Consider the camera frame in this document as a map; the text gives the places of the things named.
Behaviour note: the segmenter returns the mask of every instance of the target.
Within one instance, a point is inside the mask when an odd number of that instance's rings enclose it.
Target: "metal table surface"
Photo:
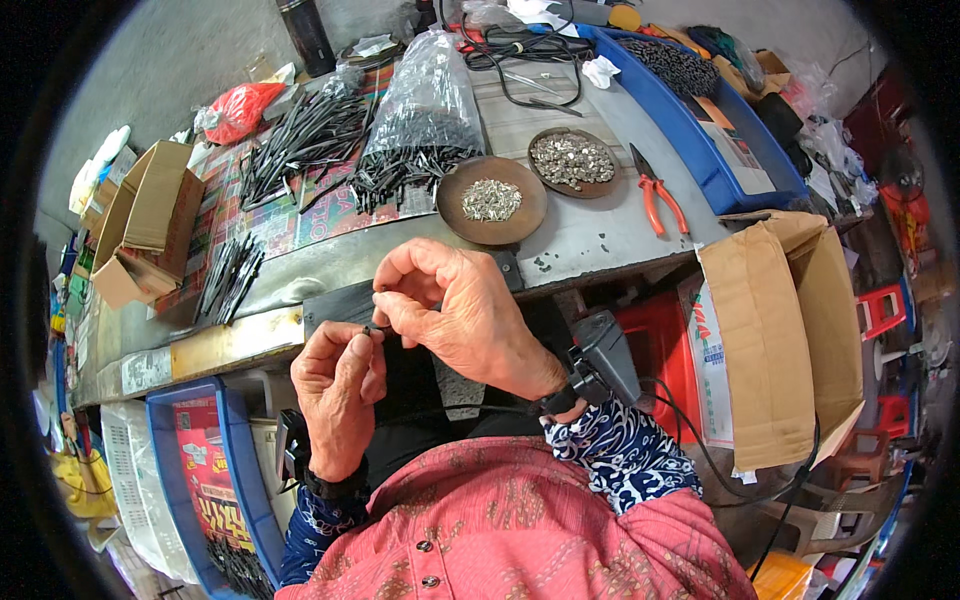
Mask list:
[[[507,66],[531,78],[549,73],[549,79],[538,81],[565,97],[575,93],[570,65],[518,61]],[[548,190],[550,202],[542,225],[516,250],[527,288],[524,294],[530,290],[550,293],[586,278],[617,276],[643,267],[662,269],[692,259],[692,247],[681,239],[672,214],[661,201],[660,219],[667,234],[658,238],[650,228],[642,190],[637,187],[639,177],[627,150],[630,142],[644,154],[684,210],[695,243],[709,244],[728,235],[673,146],[616,82],[602,90],[584,79],[583,97],[573,106],[584,114],[584,118],[578,118],[510,103],[503,96],[495,71],[470,76],[489,154],[526,164],[527,145],[536,133],[570,127],[602,139],[613,148],[623,167],[623,179],[608,197],[580,201]],[[518,99],[542,95],[523,84],[509,82],[508,86]],[[230,371],[296,348],[303,342],[298,312],[303,299],[371,278],[390,249],[416,236],[476,248],[452,233],[438,215],[324,240],[266,261],[238,310],[240,319],[234,327],[212,327],[201,335],[188,329],[192,300],[148,319],[148,307],[139,302],[112,311],[94,295],[87,339],[89,358],[81,369],[73,405],[142,396],[150,389],[205,373]],[[254,326],[268,326],[272,333],[258,335]]]

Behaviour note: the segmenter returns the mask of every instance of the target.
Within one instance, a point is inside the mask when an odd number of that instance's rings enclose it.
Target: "blue patterned sleeve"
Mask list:
[[[327,548],[347,530],[367,521],[370,489],[336,500],[321,500],[306,486],[297,489],[297,509],[290,516],[280,565],[280,584],[305,584]]]
[[[590,489],[607,495],[620,516],[638,502],[677,490],[704,491],[688,458],[653,420],[614,397],[590,406],[574,422],[540,423],[553,455],[587,470]]]

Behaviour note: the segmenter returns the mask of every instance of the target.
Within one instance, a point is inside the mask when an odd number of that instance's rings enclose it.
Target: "pliers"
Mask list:
[[[680,205],[673,199],[670,192],[666,191],[666,188],[663,187],[663,180],[657,179],[650,163],[647,162],[647,159],[643,157],[633,144],[630,145],[630,152],[634,155],[636,171],[640,173],[640,183],[638,187],[643,188],[643,206],[647,210],[647,219],[650,221],[650,227],[654,229],[654,233],[658,237],[666,233],[666,229],[663,228],[663,224],[660,222],[660,217],[657,216],[657,207],[654,205],[654,192],[656,191],[673,212],[673,216],[677,220],[677,230],[680,233],[689,235],[690,228],[686,226],[684,212],[680,210]]]

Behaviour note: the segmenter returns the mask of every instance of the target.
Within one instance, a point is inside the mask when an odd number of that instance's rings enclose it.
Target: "person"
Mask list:
[[[373,289],[373,321],[404,348],[526,400],[566,384],[483,252],[412,240],[383,259]],[[373,447],[389,437],[374,415],[386,365],[384,333],[344,323],[322,324],[292,365],[311,472],[275,598],[756,598],[692,461],[651,418],[580,398],[534,420],[524,432],[536,436],[487,427],[395,447],[390,462]],[[501,431],[518,429],[523,416],[510,417]],[[421,442],[415,421],[404,426],[400,438]]]

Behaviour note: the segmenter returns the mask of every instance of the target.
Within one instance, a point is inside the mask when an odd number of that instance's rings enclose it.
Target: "red plastic bag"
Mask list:
[[[240,84],[224,92],[209,107],[201,108],[194,120],[206,131],[206,139],[216,144],[235,142],[256,129],[260,115],[284,84]]]

